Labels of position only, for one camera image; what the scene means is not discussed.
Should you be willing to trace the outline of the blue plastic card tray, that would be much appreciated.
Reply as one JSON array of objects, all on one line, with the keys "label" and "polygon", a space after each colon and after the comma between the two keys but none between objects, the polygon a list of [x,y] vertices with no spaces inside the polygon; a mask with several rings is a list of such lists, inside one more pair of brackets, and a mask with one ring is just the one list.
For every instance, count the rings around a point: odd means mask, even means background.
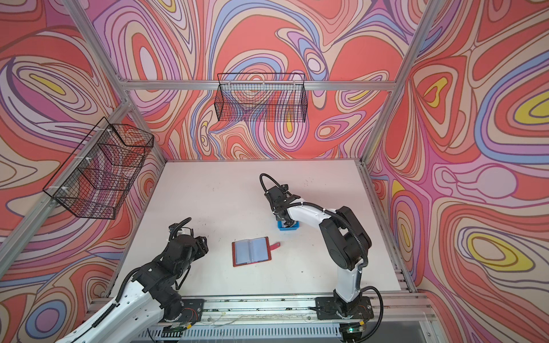
[{"label": "blue plastic card tray", "polygon": [[291,225],[287,224],[286,222],[277,221],[277,228],[278,230],[285,232],[285,231],[295,231],[300,227],[300,223],[297,221],[294,221]]}]

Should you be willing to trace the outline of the red leather card holder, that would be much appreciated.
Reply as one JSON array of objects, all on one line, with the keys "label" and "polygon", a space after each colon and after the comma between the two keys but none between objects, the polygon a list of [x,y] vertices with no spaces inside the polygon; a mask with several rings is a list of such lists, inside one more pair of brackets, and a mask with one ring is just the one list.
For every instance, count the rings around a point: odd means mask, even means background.
[{"label": "red leather card holder", "polygon": [[271,244],[268,237],[235,241],[232,243],[232,265],[241,267],[270,261],[272,251],[280,247],[280,242]]}]

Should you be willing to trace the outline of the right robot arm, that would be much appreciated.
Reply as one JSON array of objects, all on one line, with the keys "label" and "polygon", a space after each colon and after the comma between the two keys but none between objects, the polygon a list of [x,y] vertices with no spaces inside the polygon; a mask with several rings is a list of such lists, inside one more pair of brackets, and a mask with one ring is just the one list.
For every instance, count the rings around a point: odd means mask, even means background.
[{"label": "right robot arm", "polygon": [[368,265],[368,251],[372,241],[350,207],[327,210],[307,202],[280,184],[269,174],[261,173],[260,185],[269,202],[279,230],[295,230],[307,224],[320,230],[326,249],[337,265],[337,284],[329,297],[317,297],[311,308],[319,320],[351,320],[364,322],[374,318],[371,301],[363,292],[373,286],[361,287],[363,269]]}]

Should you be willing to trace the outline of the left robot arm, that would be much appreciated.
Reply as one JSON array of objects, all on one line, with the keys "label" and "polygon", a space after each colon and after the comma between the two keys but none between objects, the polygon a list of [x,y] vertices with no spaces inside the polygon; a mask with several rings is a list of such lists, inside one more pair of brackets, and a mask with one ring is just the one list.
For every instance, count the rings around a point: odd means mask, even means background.
[{"label": "left robot arm", "polygon": [[209,249],[187,217],[169,226],[167,246],[151,262],[131,270],[116,296],[59,342],[131,342],[160,322],[183,332],[198,323],[204,302],[183,300],[179,290],[194,261]]}]

